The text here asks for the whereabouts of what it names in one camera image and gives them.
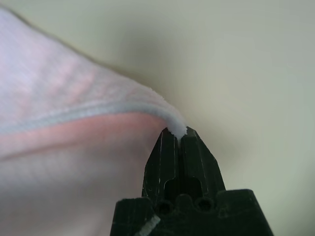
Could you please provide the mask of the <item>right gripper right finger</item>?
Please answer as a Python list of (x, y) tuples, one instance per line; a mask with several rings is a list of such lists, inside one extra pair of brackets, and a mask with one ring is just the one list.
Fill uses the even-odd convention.
[(192, 179), (199, 197), (214, 197), (225, 190), (217, 160), (211, 154), (197, 132), (188, 127), (181, 139), (184, 173)]

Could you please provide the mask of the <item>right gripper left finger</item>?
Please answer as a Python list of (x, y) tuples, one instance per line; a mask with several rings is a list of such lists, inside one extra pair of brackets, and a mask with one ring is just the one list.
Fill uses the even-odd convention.
[(164, 129), (145, 166), (142, 196), (153, 204), (161, 201), (175, 203), (179, 195), (178, 140)]

